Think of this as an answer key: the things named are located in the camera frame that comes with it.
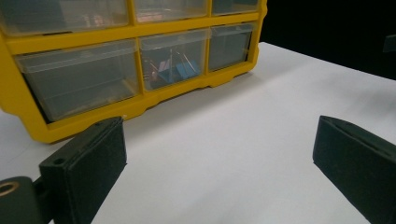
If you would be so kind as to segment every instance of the yellow plastic frame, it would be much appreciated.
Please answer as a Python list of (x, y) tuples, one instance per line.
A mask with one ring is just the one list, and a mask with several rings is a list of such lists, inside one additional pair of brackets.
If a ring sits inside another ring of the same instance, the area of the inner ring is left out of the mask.
[[(266, 0), (259, 0), (258, 10), (256, 12), (225, 16), (212, 16), (212, 1), (208, 0), (208, 13), (206, 17), (143, 24), (137, 23), (135, 19), (134, 4), (132, 4), (132, 1), (128, 0), (127, 3), (130, 24), (123, 27), (83, 33), (29, 35), (23, 37), (5, 36), (0, 33), (0, 108), (9, 114), (18, 116), (33, 139), (40, 142), (52, 143), (79, 133), (102, 119), (116, 116), (131, 119), (143, 114), (148, 108), (159, 102), (182, 93), (208, 86), (217, 87), (238, 75), (248, 72), (256, 65), (259, 54), (258, 44), (262, 22), (267, 13)], [(140, 92), (135, 97), (52, 123), (47, 123), (43, 118), (32, 93), (29, 91), (18, 66), (14, 62), (14, 55), (23, 53), (68, 49), (139, 36), (182, 32), (191, 29), (210, 28), (217, 25), (250, 21), (256, 22), (257, 28), (251, 35), (246, 62), (209, 72), (207, 66), (209, 41), (206, 41), (205, 71), (202, 75), (169, 87), (160, 88), (155, 91), (146, 91), (143, 76), (141, 76), (142, 67), (138, 50), (135, 53), (135, 58), (137, 74), (140, 74), (138, 75)]]

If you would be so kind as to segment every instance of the white table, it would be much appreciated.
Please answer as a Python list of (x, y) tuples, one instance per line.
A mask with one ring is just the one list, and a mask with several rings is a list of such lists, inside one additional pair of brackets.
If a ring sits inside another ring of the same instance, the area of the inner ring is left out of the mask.
[[(128, 165), (93, 223), (368, 223), (313, 164), (318, 117), (395, 144), (396, 81), (260, 49), (250, 73), (124, 123)], [(0, 179), (38, 178), (66, 142), (35, 142), (0, 112)]]

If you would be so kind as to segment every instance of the small parts in drawer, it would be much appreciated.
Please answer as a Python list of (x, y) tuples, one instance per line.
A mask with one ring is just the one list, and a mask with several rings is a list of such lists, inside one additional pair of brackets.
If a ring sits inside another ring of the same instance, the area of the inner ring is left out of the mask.
[(201, 71), (196, 61), (192, 61), (184, 52), (177, 48), (169, 49), (169, 58), (154, 62), (143, 58), (144, 79), (147, 87), (158, 89), (191, 77), (198, 76)]

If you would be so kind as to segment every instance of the black backdrop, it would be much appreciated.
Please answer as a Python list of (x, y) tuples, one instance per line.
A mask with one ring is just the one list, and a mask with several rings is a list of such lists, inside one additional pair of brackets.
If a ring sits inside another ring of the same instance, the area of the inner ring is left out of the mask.
[(396, 0), (268, 0), (261, 41), (396, 79)]

